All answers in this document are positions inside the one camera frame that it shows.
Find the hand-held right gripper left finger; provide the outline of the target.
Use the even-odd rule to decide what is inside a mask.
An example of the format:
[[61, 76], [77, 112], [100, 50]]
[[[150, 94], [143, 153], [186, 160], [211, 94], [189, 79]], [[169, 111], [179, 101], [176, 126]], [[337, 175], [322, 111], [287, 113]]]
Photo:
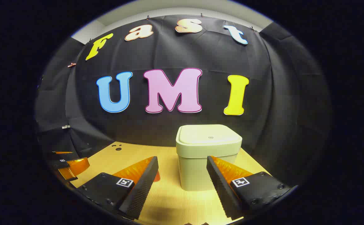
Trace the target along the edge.
[[129, 220], [139, 219], [158, 172], [158, 158], [146, 158], [115, 174], [100, 173], [77, 188], [107, 212]]

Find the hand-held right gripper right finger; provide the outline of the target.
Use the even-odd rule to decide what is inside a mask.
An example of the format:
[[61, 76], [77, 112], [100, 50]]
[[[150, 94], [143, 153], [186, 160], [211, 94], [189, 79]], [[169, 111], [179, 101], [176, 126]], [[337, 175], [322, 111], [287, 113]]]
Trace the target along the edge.
[[206, 169], [228, 218], [254, 218], [278, 207], [298, 186], [289, 186], [267, 172], [251, 173], [208, 156]]

